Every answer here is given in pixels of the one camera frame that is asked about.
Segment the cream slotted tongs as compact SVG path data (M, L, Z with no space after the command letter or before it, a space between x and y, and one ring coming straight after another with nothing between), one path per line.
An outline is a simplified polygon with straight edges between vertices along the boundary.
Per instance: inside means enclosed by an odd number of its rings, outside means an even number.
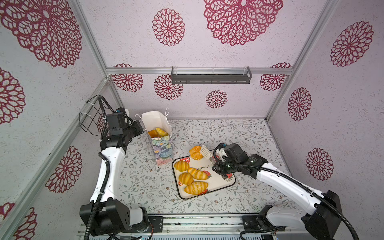
M204 158L209 159L213 165L216 163L215 158L206 146L201 146L200 153L203 155Z

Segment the round yellow bun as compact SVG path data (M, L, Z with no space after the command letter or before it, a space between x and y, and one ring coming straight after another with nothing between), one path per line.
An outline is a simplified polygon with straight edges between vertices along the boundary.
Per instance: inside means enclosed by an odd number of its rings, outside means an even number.
M190 173L182 173L179 175L179 186L182 186L182 185L190 185L194 182L194 178L192 177L192 175Z
M189 163L186 161L178 161L174 164L175 170L179 172L185 172L190 167Z

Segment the orange croissant bread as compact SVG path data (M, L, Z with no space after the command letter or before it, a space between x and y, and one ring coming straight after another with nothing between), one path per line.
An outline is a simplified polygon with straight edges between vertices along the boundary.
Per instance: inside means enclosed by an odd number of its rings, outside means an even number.
M201 146L195 146L189 150L190 156L193 160L200 161L203 159L203 154L201 153Z

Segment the striped roll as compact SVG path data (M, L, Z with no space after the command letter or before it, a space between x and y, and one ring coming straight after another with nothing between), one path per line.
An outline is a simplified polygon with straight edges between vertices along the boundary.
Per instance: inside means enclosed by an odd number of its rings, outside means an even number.
M196 180L207 180L209 178L205 172L195 168L188 168L187 172L190 173Z

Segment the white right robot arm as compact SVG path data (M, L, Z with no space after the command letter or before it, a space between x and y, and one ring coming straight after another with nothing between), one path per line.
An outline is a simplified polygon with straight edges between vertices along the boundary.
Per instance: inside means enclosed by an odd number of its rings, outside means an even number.
M272 205L265 206L256 216L244 217L244 231L240 238L247 234L272 234L293 228L305 230L317 240L332 240L340 226L344 223L354 240L358 233L343 215L339 196L308 187L293 177L284 174L265 158L248 154L238 144L219 144L210 154L212 170L226 177L232 173L242 173L275 188L290 200L299 210L283 210Z

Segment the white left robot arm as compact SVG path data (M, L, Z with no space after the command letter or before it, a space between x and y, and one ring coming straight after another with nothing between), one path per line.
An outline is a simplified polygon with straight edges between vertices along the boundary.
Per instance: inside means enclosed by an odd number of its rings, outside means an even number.
M94 99L102 112L102 131L100 136L101 168L97 185L90 202L80 208L80 217L86 225L84 239L100 235L108 235L114 240L117 234L134 230L144 232L151 223L145 208L130 209L118 200L118 178L122 160L126 156L127 147L133 138L140 136L144 130L139 121L130 118L124 108L113 110L111 105L101 96Z

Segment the long braided bread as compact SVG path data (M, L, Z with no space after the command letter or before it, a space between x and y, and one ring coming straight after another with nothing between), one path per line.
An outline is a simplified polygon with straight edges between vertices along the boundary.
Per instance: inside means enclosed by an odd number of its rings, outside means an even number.
M160 138L161 137L156 130L151 130L148 132L148 134L151 138Z

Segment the floral paper bag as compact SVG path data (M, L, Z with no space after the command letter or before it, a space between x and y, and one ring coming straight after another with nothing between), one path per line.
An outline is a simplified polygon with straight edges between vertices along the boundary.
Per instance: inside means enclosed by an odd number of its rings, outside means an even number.
M166 108L164 113L150 111L142 115L135 115L134 117L134 120L140 119L143 129L147 133L158 166L167 164L174 158L172 149L172 126L168 120L169 113L169 108ZM160 135L157 129L166 132L167 135L163 137L152 137L150 135L151 131L155 131Z

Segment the striped croissant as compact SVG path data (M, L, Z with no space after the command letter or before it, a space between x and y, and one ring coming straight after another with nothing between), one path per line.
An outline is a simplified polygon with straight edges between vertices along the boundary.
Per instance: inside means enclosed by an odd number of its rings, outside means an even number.
M161 128L155 128L155 131L157 132L157 135L158 135L160 138L162 138L162 137L166 137L166 136L169 135L165 130L163 130L163 129L161 129Z

